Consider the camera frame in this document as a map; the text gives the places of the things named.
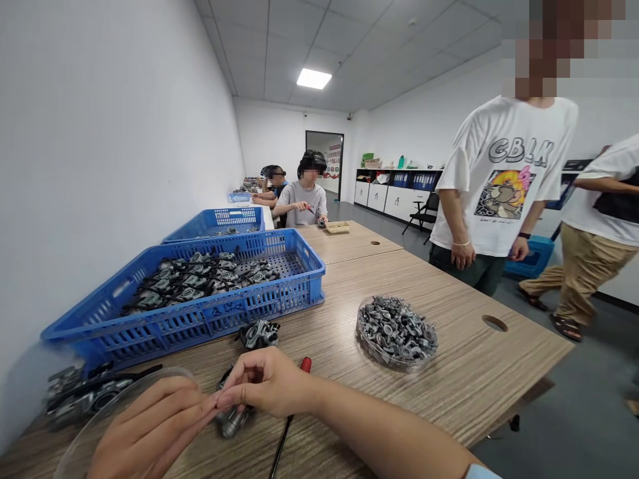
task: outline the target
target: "dark pants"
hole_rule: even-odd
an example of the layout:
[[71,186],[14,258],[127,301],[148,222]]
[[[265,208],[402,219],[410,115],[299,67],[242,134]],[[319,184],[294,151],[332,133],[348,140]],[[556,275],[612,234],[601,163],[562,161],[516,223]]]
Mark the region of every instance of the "dark pants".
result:
[[451,250],[431,243],[431,254],[428,262],[445,273],[456,277],[459,281],[474,287],[485,295],[492,296],[497,290],[501,274],[506,266],[505,257],[477,255],[472,265],[463,271],[451,263]]

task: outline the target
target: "doorway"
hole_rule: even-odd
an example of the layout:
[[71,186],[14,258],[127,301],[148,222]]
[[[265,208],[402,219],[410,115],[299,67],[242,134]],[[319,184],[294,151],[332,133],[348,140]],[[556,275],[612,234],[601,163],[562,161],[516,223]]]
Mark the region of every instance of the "doorway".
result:
[[327,192],[341,194],[341,163],[344,157],[344,135],[306,130],[306,149],[321,152],[326,159],[326,171],[317,183]]

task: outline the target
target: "gray t-shirt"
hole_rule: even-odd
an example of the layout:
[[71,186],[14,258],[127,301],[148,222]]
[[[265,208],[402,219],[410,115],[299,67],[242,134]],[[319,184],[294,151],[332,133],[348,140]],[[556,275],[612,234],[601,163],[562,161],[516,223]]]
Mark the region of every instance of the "gray t-shirt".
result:
[[313,212],[291,210],[286,214],[286,227],[294,228],[297,225],[310,225],[318,222],[315,216],[328,213],[326,209],[326,192],[321,186],[314,185],[310,190],[304,188],[300,181],[291,182],[284,187],[278,199],[278,206],[297,203],[300,201],[307,202]]

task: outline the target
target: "ceiling light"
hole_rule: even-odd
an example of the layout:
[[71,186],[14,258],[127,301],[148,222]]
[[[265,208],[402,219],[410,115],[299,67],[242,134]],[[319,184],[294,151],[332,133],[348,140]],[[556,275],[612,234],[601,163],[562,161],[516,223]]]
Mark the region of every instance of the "ceiling light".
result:
[[300,77],[298,78],[298,85],[321,90],[326,86],[332,76],[333,75],[329,75],[328,73],[302,69],[302,73],[300,73]]

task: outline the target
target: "screwdriver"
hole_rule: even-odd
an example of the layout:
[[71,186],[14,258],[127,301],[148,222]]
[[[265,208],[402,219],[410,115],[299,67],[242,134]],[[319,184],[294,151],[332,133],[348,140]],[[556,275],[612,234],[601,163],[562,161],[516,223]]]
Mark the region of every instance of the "screwdriver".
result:
[[[309,357],[305,357],[302,360],[302,365],[300,369],[305,373],[311,372],[311,359]],[[273,466],[271,467],[271,475],[270,479],[275,478],[275,470],[278,468],[278,462],[280,461],[280,456],[282,455],[282,449],[284,448],[284,440],[286,439],[286,435],[288,433],[288,428],[291,426],[291,422],[293,422],[293,415],[291,414],[286,419],[286,427],[284,427],[284,432],[282,433],[282,438],[280,439],[280,444],[278,445],[278,451],[275,454],[275,460],[273,461]]]

